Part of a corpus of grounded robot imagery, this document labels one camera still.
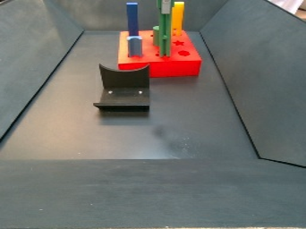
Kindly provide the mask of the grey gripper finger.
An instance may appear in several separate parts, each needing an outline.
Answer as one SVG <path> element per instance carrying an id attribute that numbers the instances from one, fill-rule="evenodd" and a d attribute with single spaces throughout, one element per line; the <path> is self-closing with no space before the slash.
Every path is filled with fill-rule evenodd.
<path id="1" fill-rule="evenodd" d="M 162 14 L 170 14 L 171 12 L 171 0 L 162 0 Z"/>

